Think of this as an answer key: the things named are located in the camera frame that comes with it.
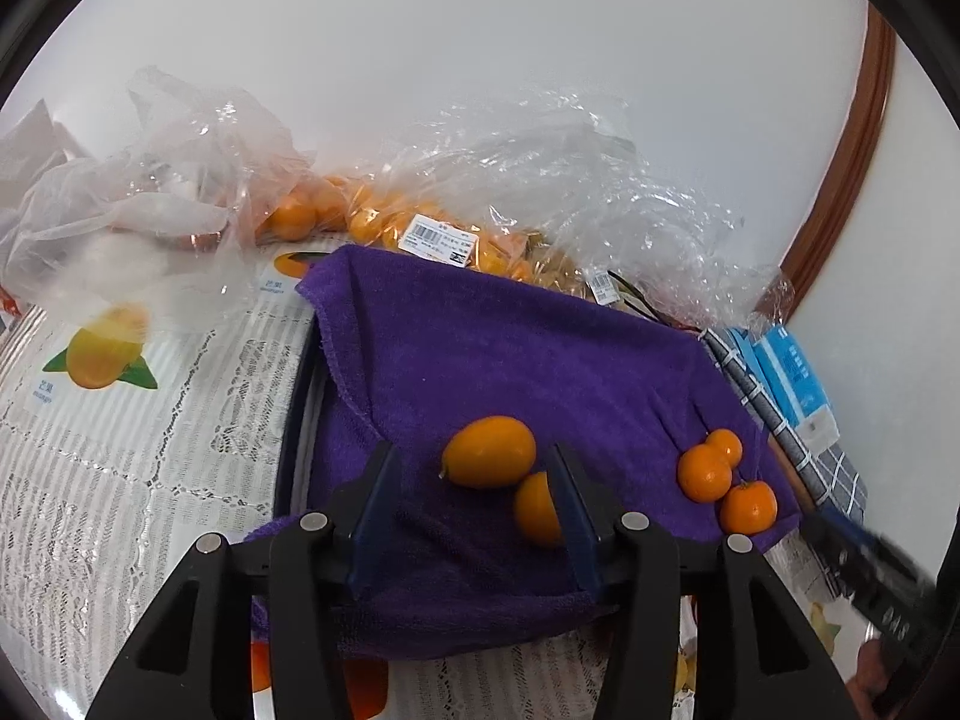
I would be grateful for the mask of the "person's right hand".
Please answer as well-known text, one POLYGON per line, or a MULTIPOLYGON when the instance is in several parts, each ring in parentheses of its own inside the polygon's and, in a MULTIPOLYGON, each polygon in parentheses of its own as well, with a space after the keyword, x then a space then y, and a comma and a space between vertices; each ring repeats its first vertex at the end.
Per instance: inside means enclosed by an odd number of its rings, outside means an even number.
POLYGON ((888 685, 889 673, 882 658, 882 640, 867 640, 857 652, 856 671, 846 681, 848 694, 862 720, 880 720, 880 715, 874 710, 874 700, 888 685))

